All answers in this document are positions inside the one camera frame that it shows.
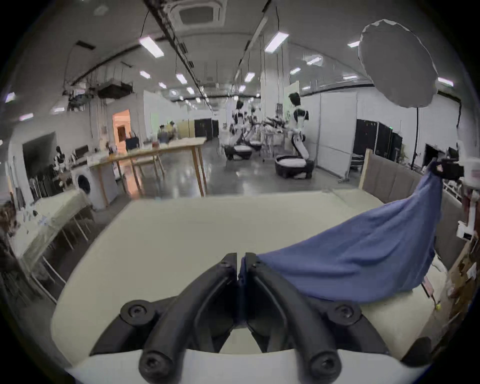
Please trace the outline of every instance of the blue cloth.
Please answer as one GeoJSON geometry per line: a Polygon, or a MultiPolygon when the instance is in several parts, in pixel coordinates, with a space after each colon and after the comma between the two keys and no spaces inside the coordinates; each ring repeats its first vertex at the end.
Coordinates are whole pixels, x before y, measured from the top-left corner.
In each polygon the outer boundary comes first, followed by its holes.
{"type": "Polygon", "coordinates": [[[407,199],[258,257],[307,296],[367,303],[418,286],[434,258],[442,179],[427,172],[407,199]]]}

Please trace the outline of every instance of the ceiling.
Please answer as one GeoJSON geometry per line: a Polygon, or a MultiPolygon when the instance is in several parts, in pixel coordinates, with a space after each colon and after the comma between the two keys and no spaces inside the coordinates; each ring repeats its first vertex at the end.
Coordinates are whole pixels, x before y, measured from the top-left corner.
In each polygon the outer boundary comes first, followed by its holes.
{"type": "MultiPolygon", "coordinates": [[[[187,58],[194,64],[195,76],[204,84],[208,96],[237,93],[248,71],[255,72],[255,77],[246,84],[244,94],[253,96],[260,92],[261,38],[254,44],[250,60],[242,66],[242,76],[236,83],[233,77],[246,44],[263,16],[264,3],[263,0],[228,0],[223,27],[177,33],[187,48],[187,58]]],[[[147,15],[142,0],[73,0],[54,4],[50,11],[53,16],[39,23],[12,75],[9,91],[15,92],[17,99],[3,109],[3,121],[17,121],[20,115],[30,112],[35,116],[47,115],[60,99],[64,82],[71,84],[103,60],[137,45],[141,35],[162,36],[152,15],[147,15]],[[108,8],[106,13],[95,15],[102,5],[108,8]],[[95,49],[75,46],[77,40],[94,45],[95,49]]],[[[343,76],[348,74],[359,77],[355,82],[369,81],[357,49],[347,43],[358,40],[367,24],[387,18],[403,24],[420,38],[431,53],[439,75],[455,83],[454,89],[448,90],[450,93],[459,95],[466,103],[470,99],[456,53],[433,23],[409,1],[277,0],[272,2],[268,17],[264,31],[279,26],[281,31],[290,34],[283,45],[283,54],[288,55],[290,68],[301,68],[290,81],[298,80],[300,87],[309,85],[308,92],[333,84],[343,85],[343,76]],[[314,54],[323,57],[321,67],[306,65],[305,58],[314,54]]],[[[176,60],[169,43],[163,41],[158,45],[165,53],[161,58],[155,59],[140,47],[100,66],[84,81],[99,84],[115,77],[133,83],[136,92],[145,89],[177,99],[178,96],[172,96],[172,89],[184,97],[190,96],[186,86],[175,77],[181,72],[197,96],[198,90],[181,61],[176,60]],[[140,70],[148,72],[151,79],[141,77],[140,70]],[[167,89],[162,89],[159,82],[167,89]]]]}

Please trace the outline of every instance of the ceiling pipe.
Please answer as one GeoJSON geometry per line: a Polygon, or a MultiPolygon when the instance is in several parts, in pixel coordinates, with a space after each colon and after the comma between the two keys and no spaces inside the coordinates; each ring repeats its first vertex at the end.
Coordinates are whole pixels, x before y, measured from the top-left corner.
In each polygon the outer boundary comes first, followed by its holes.
{"type": "MultiPolygon", "coordinates": [[[[179,51],[179,47],[177,46],[177,43],[175,42],[175,40],[178,40],[178,39],[175,36],[175,33],[173,32],[173,27],[171,26],[170,22],[168,21],[167,16],[164,14],[164,12],[161,9],[158,9],[158,8],[154,7],[149,0],[143,0],[143,1],[144,1],[145,6],[148,8],[150,13],[154,17],[156,23],[158,24],[158,26],[162,30],[163,34],[165,35],[165,38],[168,40],[168,42],[170,43],[173,50],[175,51],[175,53],[180,58],[180,61],[185,66],[185,69],[187,70],[187,72],[192,77],[193,82],[195,83],[195,86],[198,88],[198,91],[200,92],[201,95],[203,95],[203,92],[200,88],[200,84],[199,84],[197,78],[195,77],[195,74],[193,73],[192,69],[190,68],[190,65],[188,65],[188,63],[187,63],[188,59],[183,55],[183,53],[181,53],[179,51]]],[[[207,105],[210,108],[210,110],[213,112],[210,104],[207,103],[207,105]]]]}

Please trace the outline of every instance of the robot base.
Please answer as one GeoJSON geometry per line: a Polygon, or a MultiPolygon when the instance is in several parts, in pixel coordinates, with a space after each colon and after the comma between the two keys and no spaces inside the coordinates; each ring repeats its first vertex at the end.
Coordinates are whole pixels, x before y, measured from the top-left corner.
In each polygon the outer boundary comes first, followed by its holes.
{"type": "Polygon", "coordinates": [[[246,145],[228,146],[224,148],[227,160],[233,160],[233,156],[237,155],[242,160],[248,160],[252,156],[252,149],[246,145]]]}
{"type": "Polygon", "coordinates": [[[313,160],[304,160],[299,156],[277,156],[275,159],[276,174],[284,179],[293,178],[303,172],[306,173],[306,179],[311,179],[314,167],[313,160]]]}

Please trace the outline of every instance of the person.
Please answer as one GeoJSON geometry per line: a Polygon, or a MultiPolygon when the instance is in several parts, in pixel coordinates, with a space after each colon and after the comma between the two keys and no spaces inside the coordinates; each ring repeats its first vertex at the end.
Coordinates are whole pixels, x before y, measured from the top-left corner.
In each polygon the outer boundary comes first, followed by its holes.
{"type": "Polygon", "coordinates": [[[177,125],[175,124],[174,121],[170,122],[170,125],[172,126],[172,140],[178,140],[179,138],[179,130],[177,128],[177,125]]]}

